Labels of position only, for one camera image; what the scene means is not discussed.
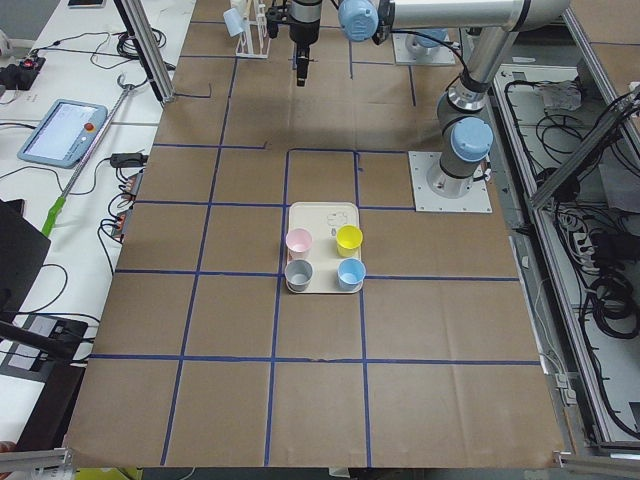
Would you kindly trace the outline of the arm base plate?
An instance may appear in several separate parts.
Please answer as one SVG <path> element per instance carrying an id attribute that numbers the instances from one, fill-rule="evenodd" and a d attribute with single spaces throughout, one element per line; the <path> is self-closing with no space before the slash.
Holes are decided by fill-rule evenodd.
<path id="1" fill-rule="evenodd" d="M 441 168 L 440 157 L 440 152 L 408 152 L 415 210 L 490 214 L 492 207 L 481 167 L 468 179 L 455 179 Z"/>
<path id="2" fill-rule="evenodd" d="M 456 63 L 450 49 L 430 39 L 406 33 L 394 33 L 392 39 L 397 65 L 452 66 Z"/>

